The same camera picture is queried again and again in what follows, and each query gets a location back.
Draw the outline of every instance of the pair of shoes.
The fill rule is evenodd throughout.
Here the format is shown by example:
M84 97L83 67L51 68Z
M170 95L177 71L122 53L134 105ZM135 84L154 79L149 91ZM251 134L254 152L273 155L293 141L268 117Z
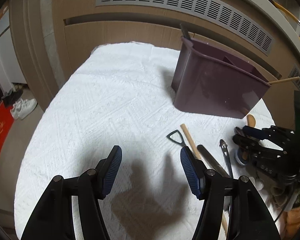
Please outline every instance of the pair of shoes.
M20 99L18 102L13 104L13 108L10 110L10 113L14 120L18 118L23 120L28 114L30 114L35 109L37 104L37 100L35 99Z
M1 98L4 104L4 107L7 108L8 106L12 106L13 102L16 102L19 100L19 98L22 96L23 90L20 89L16 92L12 91L12 89L7 93L5 92L3 97Z

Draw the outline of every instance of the brown fabric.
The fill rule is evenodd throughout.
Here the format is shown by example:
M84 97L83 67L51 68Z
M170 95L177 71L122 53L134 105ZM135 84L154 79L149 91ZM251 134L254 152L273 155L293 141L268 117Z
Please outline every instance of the brown fabric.
M300 227L300 207L293 208L288 212L286 224L286 237L292 238Z

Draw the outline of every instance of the wooden handle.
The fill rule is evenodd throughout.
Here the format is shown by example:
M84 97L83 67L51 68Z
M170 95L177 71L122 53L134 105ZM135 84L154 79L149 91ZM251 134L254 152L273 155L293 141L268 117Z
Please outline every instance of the wooden handle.
M256 119L254 118L254 116L252 114L247 115L247 123L248 123L248 126L250 126L250 127L254 128L256 126Z
M190 135L190 133L189 133L189 131L188 131L186 125L183 123L182 125L180 125L180 127L181 127L183 133L185 134L185 136L186 136L186 138L187 138L189 144L190 144L190 147L191 147L191 149L192 149L192 151L193 151L193 153L194 153L194 156L195 156L198 160L202 160L201 154L199 153L197 147L195 146L194 141L193 141L193 139L192 139L192 137L191 137L191 135Z
M198 160L202 160L201 154L199 153L197 147L195 146L194 141L193 141L193 139L192 139L192 137L191 137L191 135L190 135L190 133L189 133L189 131L188 131L186 125L183 123L183 124L180 125L180 127L181 127L183 133L185 134L185 136L186 136L186 138L187 138L187 140L188 140L188 143L190 144L190 147L191 147L191 149L192 149L192 151L193 151L193 153L194 153L194 156L195 156ZM226 217L225 217L224 212L222 213L222 221L221 221L221 224L222 224L222 227L223 227L223 229L224 229L224 231L225 231L225 234L226 234L226 236L227 236L227 232L228 232L228 224L227 224L227 220L226 220Z
M285 79L280 79L280 80L275 80L275 81L271 81L268 82L269 85L273 85L273 84L278 84L278 83L285 83L285 82L290 82L290 81L296 81L299 80L300 77L294 77L294 78L285 78Z

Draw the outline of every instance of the ribbed rubber pad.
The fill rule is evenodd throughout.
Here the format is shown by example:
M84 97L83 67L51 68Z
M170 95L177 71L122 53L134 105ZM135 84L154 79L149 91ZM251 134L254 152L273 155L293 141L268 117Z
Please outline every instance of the ribbed rubber pad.
M105 197L108 195L112 189L115 177L117 176L120 164L122 160L122 150L118 147L117 152L115 153L115 157L112 160L112 163L103 179L103 188L102 195Z
M194 171L194 168L191 164L191 161L190 161L186 151L183 148L181 149L181 152L180 152L180 159L181 159L181 164L182 164L183 170L186 174L191 192L193 195L195 195L197 198L199 198L199 196L201 194L199 178Z

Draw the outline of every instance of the metal vent grille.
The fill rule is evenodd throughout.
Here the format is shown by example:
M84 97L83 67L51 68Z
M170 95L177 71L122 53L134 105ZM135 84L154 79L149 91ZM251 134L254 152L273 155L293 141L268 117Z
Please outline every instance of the metal vent grille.
M274 43L260 25L220 0L96 0L96 6L100 5L142 5L187 13L236 33L266 55Z
M291 77L300 77L300 70L298 69L297 65L294 65L293 69L291 70L289 76L289 78ZM295 84L295 86L300 90L300 79L297 81L293 81L293 83Z

